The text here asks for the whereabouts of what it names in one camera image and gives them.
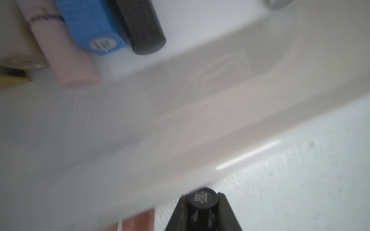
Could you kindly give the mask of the silver lipstick tube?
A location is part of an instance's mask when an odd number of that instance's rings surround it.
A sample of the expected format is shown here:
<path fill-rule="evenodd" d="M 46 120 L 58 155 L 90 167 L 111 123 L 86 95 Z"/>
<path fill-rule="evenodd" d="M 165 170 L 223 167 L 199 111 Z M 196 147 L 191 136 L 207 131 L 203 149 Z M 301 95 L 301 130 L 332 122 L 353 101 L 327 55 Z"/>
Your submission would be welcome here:
<path fill-rule="evenodd" d="M 265 0 L 266 6 L 271 10 L 278 10 L 286 7 L 294 0 Z"/>

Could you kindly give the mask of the clear pink lip gloss tube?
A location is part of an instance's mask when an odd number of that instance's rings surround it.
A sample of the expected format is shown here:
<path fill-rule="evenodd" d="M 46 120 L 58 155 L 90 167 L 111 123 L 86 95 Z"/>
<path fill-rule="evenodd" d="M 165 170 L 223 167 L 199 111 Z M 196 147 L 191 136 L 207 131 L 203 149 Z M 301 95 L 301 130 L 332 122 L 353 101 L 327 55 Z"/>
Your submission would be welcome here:
<path fill-rule="evenodd" d="M 90 54 L 76 45 L 54 1 L 16 3 L 62 86 L 88 87 L 100 81 Z"/>

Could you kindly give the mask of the pink and silver lipstick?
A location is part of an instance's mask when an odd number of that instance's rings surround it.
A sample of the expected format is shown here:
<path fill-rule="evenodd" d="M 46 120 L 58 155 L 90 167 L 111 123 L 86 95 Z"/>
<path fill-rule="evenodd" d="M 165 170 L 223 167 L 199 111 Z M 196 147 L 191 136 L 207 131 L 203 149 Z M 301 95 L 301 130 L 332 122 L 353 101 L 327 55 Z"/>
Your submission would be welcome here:
<path fill-rule="evenodd" d="M 155 209 L 119 222 L 118 231 L 154 231 Z"/>

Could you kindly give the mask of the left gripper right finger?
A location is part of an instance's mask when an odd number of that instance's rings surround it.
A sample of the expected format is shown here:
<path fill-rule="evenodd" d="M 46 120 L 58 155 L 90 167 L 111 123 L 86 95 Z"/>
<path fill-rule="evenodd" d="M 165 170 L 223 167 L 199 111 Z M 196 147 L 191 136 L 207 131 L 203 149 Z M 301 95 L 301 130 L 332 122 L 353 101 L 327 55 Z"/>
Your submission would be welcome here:
<path fill-rule="evenodd" d="M 242 231 L 242 228 L 223 193 L 218 193 L 218 231 Z"/>

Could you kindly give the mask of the white plastic storage box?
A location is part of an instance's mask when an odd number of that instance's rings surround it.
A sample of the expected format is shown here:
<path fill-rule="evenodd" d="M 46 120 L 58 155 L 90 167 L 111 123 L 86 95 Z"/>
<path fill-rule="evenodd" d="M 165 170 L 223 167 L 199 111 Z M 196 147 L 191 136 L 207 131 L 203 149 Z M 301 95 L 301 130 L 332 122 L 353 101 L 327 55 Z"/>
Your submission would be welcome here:
<path fill-rule="evenodd" d="M 96 231 L 370 93 L 369 1 L 154 1 L 166 44 L 1 91 L 1 230 Z"/>

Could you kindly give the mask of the black lipstick with silver band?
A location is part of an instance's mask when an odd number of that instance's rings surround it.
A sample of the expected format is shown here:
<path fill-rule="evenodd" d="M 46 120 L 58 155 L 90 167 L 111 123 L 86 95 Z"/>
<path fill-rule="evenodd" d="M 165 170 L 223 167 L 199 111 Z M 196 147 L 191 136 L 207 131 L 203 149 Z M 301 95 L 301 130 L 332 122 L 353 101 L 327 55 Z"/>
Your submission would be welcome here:
<path fill-rule="evenodd" d="M 191 231 L 215 231 L 218 195 L 210 188 L 200 188 L 186 195 L 188 226 Z"/>

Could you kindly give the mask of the pink and blue lipstick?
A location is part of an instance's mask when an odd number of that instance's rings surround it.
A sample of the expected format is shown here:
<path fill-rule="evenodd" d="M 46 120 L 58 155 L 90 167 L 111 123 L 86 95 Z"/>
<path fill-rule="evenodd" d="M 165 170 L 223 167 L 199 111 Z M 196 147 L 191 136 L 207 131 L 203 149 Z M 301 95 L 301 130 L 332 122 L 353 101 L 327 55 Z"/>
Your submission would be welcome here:
<path fill-rule="evenodd" d="M 107 1 L 57 0 L 74 41 L 85 50 L 105 55 L 128 45 Z"/>

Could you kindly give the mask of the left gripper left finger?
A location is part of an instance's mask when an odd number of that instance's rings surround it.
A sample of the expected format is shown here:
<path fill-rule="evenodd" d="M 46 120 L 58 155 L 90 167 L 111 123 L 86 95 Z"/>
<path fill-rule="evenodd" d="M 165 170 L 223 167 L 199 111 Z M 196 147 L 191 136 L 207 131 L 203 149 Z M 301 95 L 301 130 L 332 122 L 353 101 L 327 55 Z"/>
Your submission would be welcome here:
<path fill-rule="evenodd" d="M 187 194 L 180 197 L 165 231 L 190 231 L 189 202 Z"/>

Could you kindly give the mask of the bronze lipstick tube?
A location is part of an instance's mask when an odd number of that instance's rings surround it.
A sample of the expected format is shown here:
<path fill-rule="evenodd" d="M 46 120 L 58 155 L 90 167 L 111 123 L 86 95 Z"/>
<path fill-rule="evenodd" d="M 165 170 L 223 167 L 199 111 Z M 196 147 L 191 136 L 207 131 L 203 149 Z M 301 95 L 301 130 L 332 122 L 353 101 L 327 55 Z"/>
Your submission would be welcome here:
<path fill-rule="evenodd" d="M 1 0 L 1 66 L 21 70 L 48 66 L 15 1 Z"/>

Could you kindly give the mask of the gold and black square lipstick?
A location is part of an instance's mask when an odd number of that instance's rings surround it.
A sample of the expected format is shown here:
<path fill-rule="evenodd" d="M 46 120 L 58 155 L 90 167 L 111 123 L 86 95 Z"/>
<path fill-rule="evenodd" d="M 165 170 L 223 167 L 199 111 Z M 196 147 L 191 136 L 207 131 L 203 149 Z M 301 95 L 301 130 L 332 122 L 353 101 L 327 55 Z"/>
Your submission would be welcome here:
<path fill-rule="evenodd" d="M 24 70 L 1 66 L 1 90 L 31 82 Z"/>

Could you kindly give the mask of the black lipstick with gold band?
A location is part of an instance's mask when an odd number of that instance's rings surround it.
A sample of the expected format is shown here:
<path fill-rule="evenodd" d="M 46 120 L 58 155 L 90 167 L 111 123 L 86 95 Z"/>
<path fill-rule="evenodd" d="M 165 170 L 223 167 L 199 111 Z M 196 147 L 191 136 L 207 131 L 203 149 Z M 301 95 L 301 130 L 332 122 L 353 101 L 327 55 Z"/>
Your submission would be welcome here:
<path fill-rule="evenodd" d="M 135 54 L 147 55 L 157 52 L 166 44 L 166 37 L 152 1 L 107 1 L 125 37 Z"/>

